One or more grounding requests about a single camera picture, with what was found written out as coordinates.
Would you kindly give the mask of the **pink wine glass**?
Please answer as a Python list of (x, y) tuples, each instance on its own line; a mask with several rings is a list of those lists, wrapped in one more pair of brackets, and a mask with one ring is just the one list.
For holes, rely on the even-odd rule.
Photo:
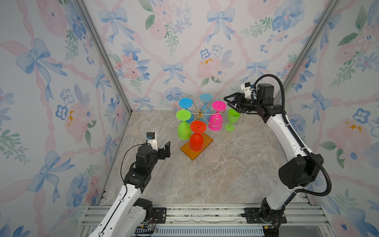
[(216, 111), (209, 119), (208, 127), (212, 131), (219, 131), (222, 129), (223, 117), (222, 113), (226, 109), (226, 104), (222, 101), (216, 101), (212, 104), (212, 108)]

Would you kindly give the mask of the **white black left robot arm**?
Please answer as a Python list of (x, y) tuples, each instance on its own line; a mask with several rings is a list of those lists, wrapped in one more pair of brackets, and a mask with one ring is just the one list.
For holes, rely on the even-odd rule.
[(141, 198), (152, 177), (158, 160), (171, 156), (170, 142), (163, 148), (153, 148), (152, 142), (139, 144), (136, 161), (123, 178), (117, 199), (91, 237), (132, 237), (137, 227), (153, 219), (153, 204)]

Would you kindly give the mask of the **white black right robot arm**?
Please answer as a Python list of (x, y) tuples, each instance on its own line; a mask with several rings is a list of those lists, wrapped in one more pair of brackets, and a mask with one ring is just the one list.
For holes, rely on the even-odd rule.
[(320, 168), (310, 158), (312, 152), (305, 152), (307, 147), (288, 121), (282, 106), (274, 103), (273, 86), (258, 84), (253, 87), (245, 83), (242, 88), (243, 93), (226, 96), (224, 101), (238, 113), (259, 115), (279, 140), (287, 160), (278, 171), (280, 182), (263, 199), (260, 209), (245, 210), (242, 216), (247, 221), (262, 222), (265, 236), (277, 237), (285, 220), (286, 206), (301, 189), (316, 179)]

